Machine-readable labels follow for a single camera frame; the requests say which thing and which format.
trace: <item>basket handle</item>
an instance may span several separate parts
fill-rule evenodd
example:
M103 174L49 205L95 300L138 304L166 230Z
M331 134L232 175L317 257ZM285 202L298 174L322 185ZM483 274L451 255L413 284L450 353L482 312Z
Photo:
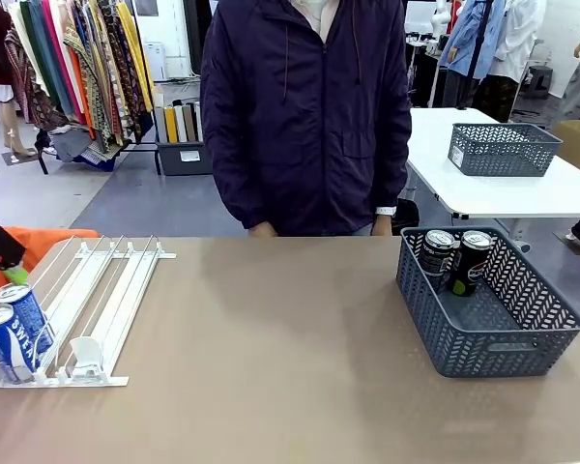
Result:
M535 343L490 343L487 351L493 353L529 353L537 350Z

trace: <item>orange object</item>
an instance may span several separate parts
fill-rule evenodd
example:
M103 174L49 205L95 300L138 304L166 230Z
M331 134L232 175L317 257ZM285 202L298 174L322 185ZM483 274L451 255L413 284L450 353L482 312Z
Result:
M47 252L58 242L67 240L71 235L81 238L97 238L99 233L87 229L26 229L23 227L5 227L18 242L26 248L23 255L23 267L32 271ZM9 283L0 272L0 287Z

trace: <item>hand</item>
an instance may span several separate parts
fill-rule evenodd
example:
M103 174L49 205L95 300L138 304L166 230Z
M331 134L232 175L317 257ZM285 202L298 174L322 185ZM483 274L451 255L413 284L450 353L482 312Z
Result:
M249 229L248 235L254 239L272 239L277 236L277 233L268 222L260 222Z
M371 228L372 237L392 237L391 216L377 216Z
M447 56L448 60L450 63L453 63L453 60L455 59L455 55L457 55L457 48L455 48L454 46L452 46L449 49L449 55Z

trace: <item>gray woven basket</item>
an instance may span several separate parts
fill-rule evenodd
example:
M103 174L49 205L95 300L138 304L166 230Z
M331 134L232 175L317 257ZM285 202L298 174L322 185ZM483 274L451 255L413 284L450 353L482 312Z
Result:
M494 239L477 292L436 291L418 261L429 230L402 230L397 284L436 370L447 377L546 374L580 333L580 315L491 227L473 227ZM443 230L460 240L471 228Z
M454 124L449 159L467 176L541 177L562 143L532 124Z

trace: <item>hood drawstring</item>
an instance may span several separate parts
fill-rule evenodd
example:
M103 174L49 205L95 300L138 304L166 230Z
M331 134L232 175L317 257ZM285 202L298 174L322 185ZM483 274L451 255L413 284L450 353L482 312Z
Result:
M283 98L281 102L284 103L286 101L286 94L288 93L288 55L290 51L290 40L288 38L288 25L286 24L286 67L283 76Z
M355 41L355 53L357 53L357 68L359 69L359 77L357 78L357 84L363 82L363 71L361 70L361 55L359 53L359 42L357 41L357 27L355 26L355 5L356 0L352 0L352 38Z

